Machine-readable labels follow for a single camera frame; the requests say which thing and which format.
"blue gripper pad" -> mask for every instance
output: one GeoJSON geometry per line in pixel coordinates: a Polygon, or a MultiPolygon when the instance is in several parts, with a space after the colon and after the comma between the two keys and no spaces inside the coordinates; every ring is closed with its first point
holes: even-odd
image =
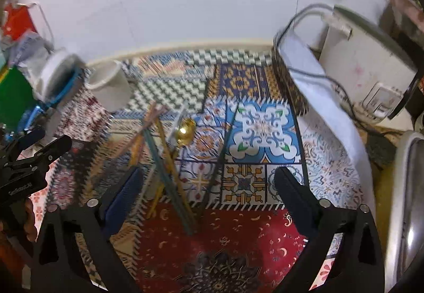
{"type": "Polygon", "coordinates": [[[143,178],[143,170],[133,166],[103,195],[99,215],[103,220],[102,233],[107,239],[121,229],[141,190],[143,178]]]}

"patterned tablecloth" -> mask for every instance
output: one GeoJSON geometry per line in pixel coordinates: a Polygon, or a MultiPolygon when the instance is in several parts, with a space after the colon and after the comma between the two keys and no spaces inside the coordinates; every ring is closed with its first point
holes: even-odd
{"type": "MultiPolygon", "coordinates": [[[[162,116],[166,132],[182,103],[189,101],[196,135],[180,152],[176,166],[195,207],[203,198],[229,131],[236,100],[241,100],[225,163],[199,232],[192,238],[182,233],[166,197],[156,215],[145,220],[158,182],[154,177],[144,183],[124,226],[112,237],[122,262],[145,292],[198,292],[199,287],[206,291],[224,281],[228,287],[243,287],[239,292],[271,292],[305,244],[276,193],[273,174],[279,166],[287,166],[317,198],[349,208],[361,202],[358,175],[343,146],[313,110],[298,118],[293,115],[278,88],[271,53],[197,50],[134,57],[123,63],[134,86],[126,109],[110,115],[85,89],[66,106],[58,135],[70,135],[73,148],[52,165],[48,188],[32,196],[38,228],[46,204],[65,208],[84,203],[100,197],[119,179],[130,153],[119,158],[117,170],[107,178],[99,174],[141,127],[153,100],[170,108],[162,116]],[[228,270],[217,272],[218,264],[228,270]],[[199,266],[213,273],[201,286],[196,279],[199,266]],[[229,272],[248,273],[249,280],[230,282],[229,272]]],[[[159,144],[155,129],[153,136],[159,144]]],[[[152,165],[148,150],[140,163],[147,174],[152,165]]],[[[325,281],[340,240],[340,236],[334,238],[312,286],[325,281]]],[[[92,280],[101,283],[80,236],[78,242],[92,280]]]]}

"woven basket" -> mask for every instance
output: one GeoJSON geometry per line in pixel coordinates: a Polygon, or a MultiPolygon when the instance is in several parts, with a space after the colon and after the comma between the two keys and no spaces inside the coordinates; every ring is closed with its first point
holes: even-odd
{"type": "Polygon", "coordinates": [[[283,58],[275,47],[272,49],[272,66],[275,77],[277,78],[278,87],[281,91],[281,96],[291,102],[296,116],[306,114],[309,109],[308,101],[297,88],[283,58]]]}

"power cord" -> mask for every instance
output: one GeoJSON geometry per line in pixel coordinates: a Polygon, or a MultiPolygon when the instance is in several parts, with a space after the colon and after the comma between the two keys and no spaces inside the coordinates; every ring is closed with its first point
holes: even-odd
{"type": "MultiPolygon", "coordinates": [[[[313,10],[315,8],[322,8],[322,9],[325,9],[325,10],[328,10],[328,11],[331,11],[331,12],[333,11],[333,8],[331,6],[326,5],[326,4],[320,4],[320,3],[318,3],[318,4],[311,4],[311,5],[307,6],[307,7],[305,7],[304,9],[302,9],[300,12],[296,13],[291,18],[291,20],[289,21],[289,23],[287,24],[287,26],[285,27],[285,29],[281,32],[281,34],[278,35],[278,33],[277,33],[275,35],[273,43],[274,43],[274,48],[275,48],[275,51],[276,52],[278,52],[278,47],[280,45],[281,40],[286,35],[287,31],[290,29],[290,27],[292,26],[292,24],[294,23],[294,21],[296,21],[296,19],[299,16],[302,16],[306,12],[311,11],[311,10],[313,10]]],[[[343,93],[345,95],[346,101],[347,101],[347,103],[349,105],[349,109],[350,109],[350,112],[351,112],[351,114],[348,113],[348,116],[352,120],[354,120],[368,134],[375,135],[375,136],[383,136],[383,137],[386,136],[386,135],[391,135],[391,134],[392,135],[402,135],[402,133],[399,132],[399,131],[386,131],[386,132],[380,133],[380,132],[378,132],[378,131],[376,131],[374,129],[370,129],[370,128],[364,126],[363,122],[358,119],[358,117],[357,117],[357,115],[355,113],[355,110],[353,108],[353,103],[352,103],[351,99],[349,98],[349,95],[347,94],[346,89],[343,87],[342,84],[340,84],[337,80],[333,79],[332,77],[326,76],[325,74],[309,73],[309,72],[305,72],[305,71],[302,71],[300,69],[291,68],[291,67],[287,67],[287,69],[289,71],[292,71],[292,72],[295,72],[295,73],[298,73],[298,74],[301,74],[303,76],[307,76],[307,77],[310,77],[310,78],[326,79],[328,81],[331,81],[333,84],[335,84],[340,90],[343,91],[343,93]]]]}

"shiny golden object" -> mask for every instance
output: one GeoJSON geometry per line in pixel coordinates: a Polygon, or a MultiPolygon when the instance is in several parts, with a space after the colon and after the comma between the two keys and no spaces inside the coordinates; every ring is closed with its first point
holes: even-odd
{"type": "Polygon", "coordinates": [[[196,122],[192,118],[184,118],[175,134],[178,146],[188,146],[191,144],[195,132],[196,122]]]}

